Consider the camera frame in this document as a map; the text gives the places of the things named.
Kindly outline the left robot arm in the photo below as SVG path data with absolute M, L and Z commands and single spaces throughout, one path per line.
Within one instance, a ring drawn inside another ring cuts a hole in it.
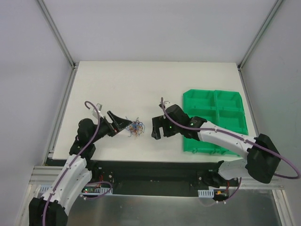
M 51 185 L 40 197 L 33 198 L 29 204 L 29 225 L 65 226 L 69 212 L 88 183 L 97 183 L 100 178 L 97 162 L 91 158 L 96 150 L 95 142 L 109 136 L 113 137 L 131 124 L 107 112 L 112 122 L 97 114 L 97 124 L 89 118 L 78 124 L 77 135 L 69 151 L 64 167 Z

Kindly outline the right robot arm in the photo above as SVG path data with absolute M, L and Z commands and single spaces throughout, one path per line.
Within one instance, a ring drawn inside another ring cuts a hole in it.
M 181 134 L 188 139 L 220 146 L 240 156 L 235 161 L 219 161 L 218 168 L 202 176 L 204 184 L 218 188 L 227 181 L 245 176 L 263 184 L 271 182 L 280 158 L 268 136 L 260 134 L 251 137 L 221 128 L 204 118 L 188 116 L 179 105 L 166 103 L 160 107 L 164 114 L 152 118 L 151 136 L 154 139 Z

